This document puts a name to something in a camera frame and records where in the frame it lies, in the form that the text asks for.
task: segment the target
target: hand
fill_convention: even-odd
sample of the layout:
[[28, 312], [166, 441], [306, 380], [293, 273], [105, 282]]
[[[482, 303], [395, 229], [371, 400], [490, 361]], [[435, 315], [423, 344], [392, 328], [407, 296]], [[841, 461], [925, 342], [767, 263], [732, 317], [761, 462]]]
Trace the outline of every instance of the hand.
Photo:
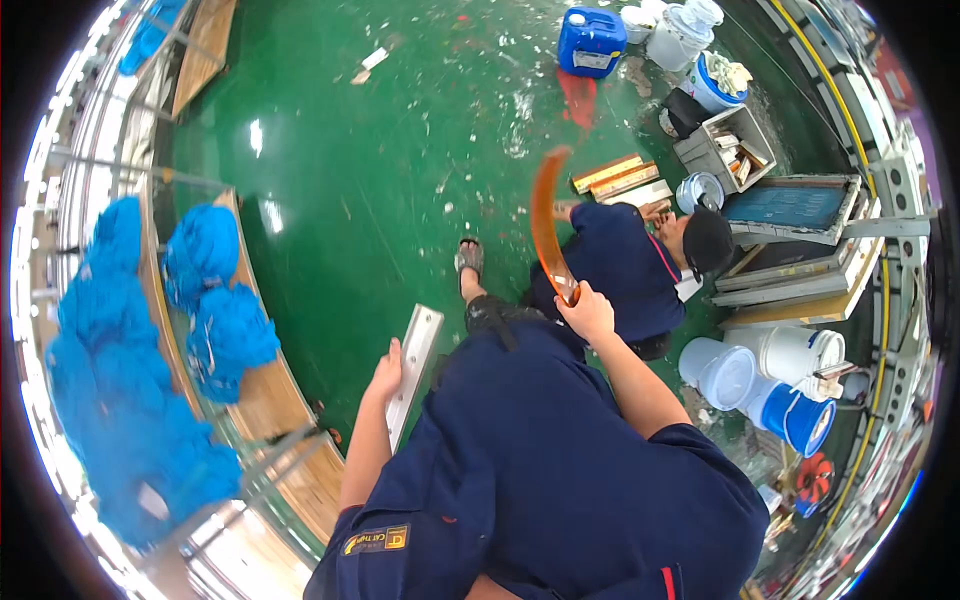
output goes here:
[[570, 222], [570, 213], [580, 205], [576, 200], [557, 200], [553, 203], [553, 220]]
[[669, 200], [658, 200], [654, 203], [641, 204], [640, 216], [643, 218], [643, 221], [648, 223], [652, 221], [654, 224], [656, 224], [657, 220], [661, 216], [661, 213], [669, 208]]
[[655, 215], [653, 218], [654, 228], [659, 231], [664, 225], [677, 223], [677, 215], [671, 212], [663, 212]]
[[380, 362], [373, 372], [373, 379], [367, 386], [364, 397], [370, 396], [383, 401], [394, 397], [400, 388], [400, 379], [403, 376], [403, 357], [400, 351], [400, 341], [397, 338], [390, 340], [390, 350], [380, 357]]
[[613, 334], [613, 307], [600, 292], [594, 292], [586, 281], [580, 282], [580, 299], [573, 308], [567, 306], [559, 296], [553, 301], [577, 335], [594, 346], [597, 340]]

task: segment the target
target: red trim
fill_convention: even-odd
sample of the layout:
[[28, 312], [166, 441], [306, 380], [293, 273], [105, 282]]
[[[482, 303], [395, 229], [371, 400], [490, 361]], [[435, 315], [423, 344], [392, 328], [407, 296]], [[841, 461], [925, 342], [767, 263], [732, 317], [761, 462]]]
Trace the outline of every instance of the red trim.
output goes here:
[[350, 509], [360, 508], [362, 506], [366, 506], [366, 504], [354, 504], [352, 506], [347, 506], [344, 510], [340, 511], [340, 514], [337, 515], [337, 520], [340, 520], [340, 517], [343, 516], [346, 511]]
[[669, 273], [671, 277], [673, 277], [673, 282], [680, 283], [680, 280], [677, 279], [677, 276], [673, 274], [673, 269], [670, 268], [670, 264], [667, 263], [666, 256], [663, 255], [663, 251], [660, 249], [660, 244], [657, 243], [657, 239], [653, 235], [650, 235], [650, 231], [647, 231], [647, 237], [650, 238], [650, 243], [653, 244], [654, 248], [657, 249], [657, 254], [660, 255], [660, 260], [663, 261], [663, 266], [666, 267], [666, 272]]
[[673, 571], [669, 566], [660, 570], [663, 573], [663, 584], [666, 586], [666, 600], [677, 600], [677, 589], [673, 585]]

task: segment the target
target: logo patch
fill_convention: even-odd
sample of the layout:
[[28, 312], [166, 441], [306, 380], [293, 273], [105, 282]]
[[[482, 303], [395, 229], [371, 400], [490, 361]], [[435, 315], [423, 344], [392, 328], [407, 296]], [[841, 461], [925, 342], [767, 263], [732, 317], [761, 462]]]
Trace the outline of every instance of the logo patch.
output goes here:
[[350, 556], [360, 554], [361, 552], [400, 550], [407, 545], [407, 534], [409, 531], [409, 523], [396, 527], [368, 529], [344, 542], [343, 555]]

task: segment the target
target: black cap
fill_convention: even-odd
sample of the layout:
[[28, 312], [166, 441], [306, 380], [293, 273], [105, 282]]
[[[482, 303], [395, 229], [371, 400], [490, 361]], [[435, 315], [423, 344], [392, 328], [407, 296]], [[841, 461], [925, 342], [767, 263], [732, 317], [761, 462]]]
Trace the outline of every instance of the black cap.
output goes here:
[[693, 276], [725, 267], [733, 258], [730, 223], [718, 212], [697, 205], [684, 229], [684, 256]]

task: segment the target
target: navy blue polo shirt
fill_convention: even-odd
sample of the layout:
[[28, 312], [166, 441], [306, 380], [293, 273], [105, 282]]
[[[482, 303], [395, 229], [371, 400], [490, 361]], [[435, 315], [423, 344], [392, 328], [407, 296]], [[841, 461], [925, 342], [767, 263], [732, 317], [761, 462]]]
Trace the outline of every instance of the navy blue polo shirt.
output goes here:
[[[660, 240], [647, 233], [635, 207], [583, 203], [570, 213], [570, 223], [577, 237], [564, 248], [566, 264], [607, 297], [624, 341], [641, 342], [684, 321], [684, 303], [674, 288], [681, 271]], [[556, 292], [539, 263], [531, 270], [531, 284], [534, 306], [559, 319]]]
[[481, 573], [538, 600], [735, 598], [769, 520], [747, 477], [690, 425], [638, 435], [566, 327], [510, 328], [513, 352], [484, 332], [451, 355], [305, 600], [463, 598]]

